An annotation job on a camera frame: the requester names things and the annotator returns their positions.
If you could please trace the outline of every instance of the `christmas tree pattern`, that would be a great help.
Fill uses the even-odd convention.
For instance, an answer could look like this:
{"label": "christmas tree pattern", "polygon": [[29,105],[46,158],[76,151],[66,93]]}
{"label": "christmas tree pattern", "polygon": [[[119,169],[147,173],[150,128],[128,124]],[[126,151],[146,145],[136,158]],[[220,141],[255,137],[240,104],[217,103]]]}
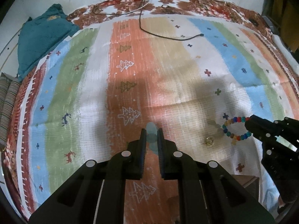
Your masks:
{"label": "christmas tree pattern", "polygon": [[136,85],[137,84],[134,83],[134,82],[129,82],[129,81],[123,82],[123,81],[121,81],[121,85],[120,85],[120,87],[117,87],[117,89],[120,89],[122,93],[126,90],[128,92],[132,87],[135,87]]}
{"label": "christmas tree pattern", "polygon": [[120,68],[121,69],[121,72],[124,70],[124,69],[128,69],[130,66],[134,65],[134,62],[132,61],[128,61],[128,60],[121,60],[121,64],[120,65],[117,65],[116,68]]}
{"label": "christmas tree pattern", "polygon": [[123,107],[123,113],[119,114],[118,118],[124,119],[124,125],[126,126],[129,122],[131,124],[134,122],[134,119],[138,118],[140,116],[140,112],[137,110],[133,110],[131,107],[127,110],[125,107]]}
{"label": "christmas tree pattern", "polygon": [[130,35],[131,35],[130,33],[123,33],[123,34],[120,35],[120,39],[122,40],[122,39],[124,39],[124,38],[126,38]]}
{"label": "christmas tree pattern", "polygon": [[140,204],[142,199],[148,200],[150,195],[153,195],[156,191],[156,188],[151,185],[147,186],[143,182],[141,183],[141,186],[136,182],[133,182],[133,185],[134,191],[130,192],[129,196],[136,196],[138,204]]}

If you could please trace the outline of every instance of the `deer pattern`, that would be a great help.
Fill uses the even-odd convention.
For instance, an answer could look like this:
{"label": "deer pattern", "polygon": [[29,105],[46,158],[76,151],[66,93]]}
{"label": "deer pattern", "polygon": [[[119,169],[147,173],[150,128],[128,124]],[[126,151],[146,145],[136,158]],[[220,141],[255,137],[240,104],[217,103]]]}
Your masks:
{"label": "deer pattern", "polygon": [[66,160],[66,163],[70,163],[70,162],[72,162],[72,158],[71,158],[71,156],[76,156],[76,154],[74,153],[74,152],[72,152],[72,151],[70,151],[68,154],[64,154],[64,156],[65,157],[67,157],[68,159]]}
{"label": "deer pattern", "polygon": [[68,121],[67,121],[66,117],[72,118],[71,116],[72,116],[71,114],[66,112],[66,114],[62,117],[62,119],[63,119],[62,126],[65,126],[65,125],[68,124]]}

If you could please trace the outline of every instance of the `colorful bead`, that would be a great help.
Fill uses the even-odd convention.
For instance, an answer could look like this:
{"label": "colorful bead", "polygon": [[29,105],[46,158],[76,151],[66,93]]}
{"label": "colorful bead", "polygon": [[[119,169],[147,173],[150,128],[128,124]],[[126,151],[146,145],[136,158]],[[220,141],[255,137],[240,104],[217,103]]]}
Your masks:
{"label": "colorful bead", "polygon": [[245,134],[241,135],[241,136],[238,136],[238,135],[235,135],[234,133],[231,133],[230,131],[228,131],[227,129],[227,126],[230,125],[230,124],[234,124],[236,122],[245,122],[249,120],[249,117],[233,117],[232,119],[229,119],[229,120],[226,120],[224,122],[224,124],[222,125],[222,128],[223,128],[223,132],[228,136],[230,137],[232,140],[232,144],[235,144],[237,141],[242,141],[242,140],[245,140],[247,139],[248,137],[250,137],[252,135],[251,132],[247,131]]}

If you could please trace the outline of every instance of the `white stripe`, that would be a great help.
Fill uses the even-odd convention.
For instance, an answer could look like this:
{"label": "white stripe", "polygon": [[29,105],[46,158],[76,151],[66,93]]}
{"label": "white stripe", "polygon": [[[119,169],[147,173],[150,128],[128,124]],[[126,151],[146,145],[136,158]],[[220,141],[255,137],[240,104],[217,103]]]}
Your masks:
{"label": "white stripe", "polygon": [[[26,90],[26,93],[25,93],[25,96],[24,96],[24,100],[20,106],[20,122],[24,122],[25,121],[25,112],[26,112],[26,102],[27,102],[27,99],[28,99],[28,96],[29,96],[29,93],[32,89],[32,79],[31,81],[29,82],[28,84],[28,87],[27,87],[27,90]],[[22,124],[19,124],[19,133],[18,133],[18,138],[17,138],[17,150],[16,150],[16,166],[17,166],[17,176],[18,176],[18,186],[19,186],[19,192],[20,192],[20,197],[21,197],[21,204],[25,207],[26,206],[26,201],[25,201],[25,194],[24,192],[25,189],[23,188],[23,177],[22,177],[22,173],[24,173],[24,171],[22,170],[22,159],[21,159],[21,150],[22,150],[22,144],[24,143],[22,140],[23,140],[23,131],[24,129],[22,128],[23,125]],[[29,219],[30,217],[30,212],[28,211],[27,208],[24,208],[24,210],[22,211],[23,214],[25,215],[25,217],[27,219]]]}
{"label": "white stripe", "polygon": [[[113,22],[102,23],[95,42],[90,48],[90,56],[82,79],[78,85],[74,115],[79,119],[79,138],[84,159],[104,161],[110,155],[107,139],[101,132],[107,132],[106,89],[109,72],[109,51]],[[90,130],[97,125],[97,131]]]}

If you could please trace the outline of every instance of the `teal cushion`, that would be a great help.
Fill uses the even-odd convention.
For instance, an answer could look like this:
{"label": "teal cushion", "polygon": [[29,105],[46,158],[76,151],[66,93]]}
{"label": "teal cushion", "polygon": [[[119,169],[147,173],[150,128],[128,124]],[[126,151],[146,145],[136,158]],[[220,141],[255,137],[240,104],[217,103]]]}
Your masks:
{"label": "teal cushion", "polygon": [[19,81],[24,79],[41,58],[79,30],[79,26],[68,22],[66,17],[62,6],[53,4],[43,15],[23,25],[18,44]]}

